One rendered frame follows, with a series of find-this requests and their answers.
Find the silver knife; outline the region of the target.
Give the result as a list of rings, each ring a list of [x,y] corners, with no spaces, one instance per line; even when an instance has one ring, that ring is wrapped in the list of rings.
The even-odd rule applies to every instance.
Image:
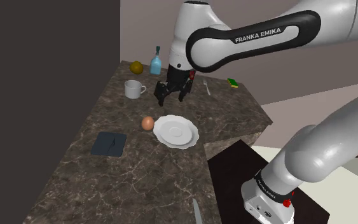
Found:
[[[195,198],[193,198],[193,208],[194,208],[196,224],[203,224],[202,215],[200,213],[200,208],[199,208],[198,202],[196,201]]]

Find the brown egg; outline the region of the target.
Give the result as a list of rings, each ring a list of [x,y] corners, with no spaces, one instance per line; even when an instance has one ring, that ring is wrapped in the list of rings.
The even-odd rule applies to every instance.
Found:
[[[154,127],[155,121],[151,116],[146,116],[142,119],[141,127],[144,130],[152,130]]]

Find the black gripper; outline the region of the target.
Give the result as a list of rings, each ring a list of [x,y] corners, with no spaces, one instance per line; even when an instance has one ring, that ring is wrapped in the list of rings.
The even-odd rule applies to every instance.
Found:
[[[164,100],[170,94],[170,91],[180,91],[178,99],[182,102],[185,95],[191,92],[195,74],[194,69],[183,71],[169,65],[166,82],[158,81],[156,83],[154,96],[158,99],[158,105],[163,106]]]

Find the dark robot stand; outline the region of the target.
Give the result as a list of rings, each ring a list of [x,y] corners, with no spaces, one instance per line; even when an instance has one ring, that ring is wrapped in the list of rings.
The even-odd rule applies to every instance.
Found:
[[[241,185],[268,162],[239,140],[208,160],[222,224],[261,224],[244,207]],[[330,214],[296,188],[291,199],[294,224],[327,224]]]

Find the yellow-green round fruit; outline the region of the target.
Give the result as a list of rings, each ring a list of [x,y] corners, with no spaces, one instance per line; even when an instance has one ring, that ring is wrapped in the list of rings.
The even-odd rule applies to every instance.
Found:
[[[134,61],[130,65],[130,71],[134,74],[141,74],[143,70],[143,65],[139,61]]]

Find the light blue bottle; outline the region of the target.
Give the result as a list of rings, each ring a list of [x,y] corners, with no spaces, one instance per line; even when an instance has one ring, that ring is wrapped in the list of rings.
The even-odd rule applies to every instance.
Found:
[[[160,46],[156,47],[155,57],[151,60],[149,72],[154,75],[160,75],[162,62],[159,58]]]

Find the dark blue flat pad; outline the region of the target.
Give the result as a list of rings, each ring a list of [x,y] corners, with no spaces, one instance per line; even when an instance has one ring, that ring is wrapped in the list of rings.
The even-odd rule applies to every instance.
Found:
[[[126,139],[126,134],[99,132],[92,146],[91,154],[120,157],[123,154]]]

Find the white plate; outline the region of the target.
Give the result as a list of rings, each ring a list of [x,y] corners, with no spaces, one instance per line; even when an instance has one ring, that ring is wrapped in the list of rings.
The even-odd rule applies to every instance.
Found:
[[[186,150],[199,140],[198,128],[192,121],[177,115],[161,116],[153,133],[159,142],[173,149]]]

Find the white mug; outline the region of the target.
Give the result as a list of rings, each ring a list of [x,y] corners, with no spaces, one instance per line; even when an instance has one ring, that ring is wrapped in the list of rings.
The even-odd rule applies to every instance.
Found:
[[[129,99],[138,99],[146,90],[146,86],[137,80],[125,82],[125,96]]]

